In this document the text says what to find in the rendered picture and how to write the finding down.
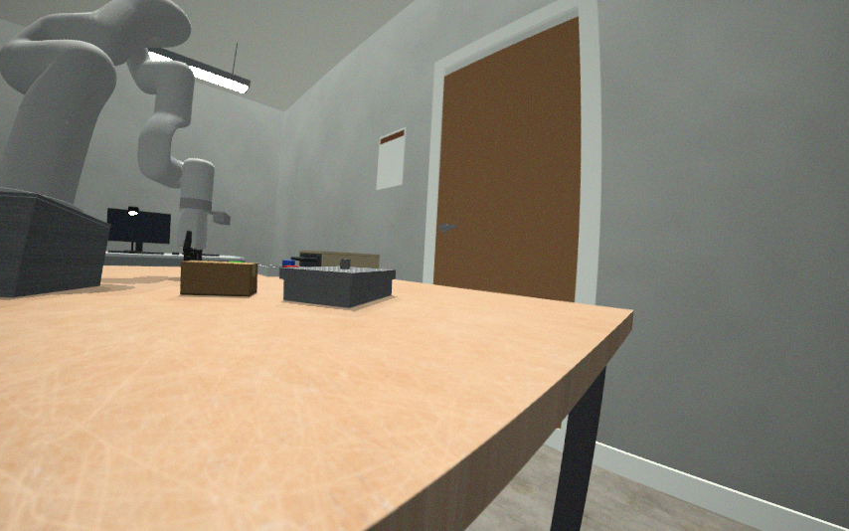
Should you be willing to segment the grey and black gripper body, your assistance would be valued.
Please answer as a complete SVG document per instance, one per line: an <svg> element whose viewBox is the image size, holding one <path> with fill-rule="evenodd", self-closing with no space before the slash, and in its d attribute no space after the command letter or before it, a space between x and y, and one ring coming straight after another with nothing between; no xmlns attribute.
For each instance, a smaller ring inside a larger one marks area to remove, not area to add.
<svg viewBox="0 0 849 531"><path fill-rule="evenodd" d="M183 249L187 231L191 231L191 248L195 248L196 250L205 249L207 244L208 215L211 215L211 213L189 208L180 208L179 211L181 211L181 214L178 226L177 247Z"/></svg>

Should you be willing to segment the brown cardboard box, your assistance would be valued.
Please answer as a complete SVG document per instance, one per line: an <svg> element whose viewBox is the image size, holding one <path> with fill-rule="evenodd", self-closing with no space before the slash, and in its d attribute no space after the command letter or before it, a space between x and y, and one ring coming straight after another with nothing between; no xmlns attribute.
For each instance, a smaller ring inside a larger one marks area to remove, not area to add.
<svg viewBox="0 0 849 531"><path fill-rule="evenodd" d="M181 295L250 297L255 293L257 264L181 262Z"/></svg>

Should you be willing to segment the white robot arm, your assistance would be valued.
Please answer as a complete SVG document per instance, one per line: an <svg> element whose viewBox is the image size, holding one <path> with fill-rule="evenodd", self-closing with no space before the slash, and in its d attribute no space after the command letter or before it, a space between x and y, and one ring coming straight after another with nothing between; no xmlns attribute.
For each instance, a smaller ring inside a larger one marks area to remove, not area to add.
<svg viewBox="0 0 849 531"><path fill-rule="evenodd" d="M140 171L181 188L180 208L229 225L231 216L212 211L214 165L171 156L174 132L191 123L194 72L182 62L152 61L147 50L179 46L190 35L187 15L171 0L112 0L93 12L42 17L9 40L0 73L24 97L0 161L0 191L38 193L83 212L74 201L89 143L115 89L115 66L126 62L137 86L156 94L139 134Z"/></svg>

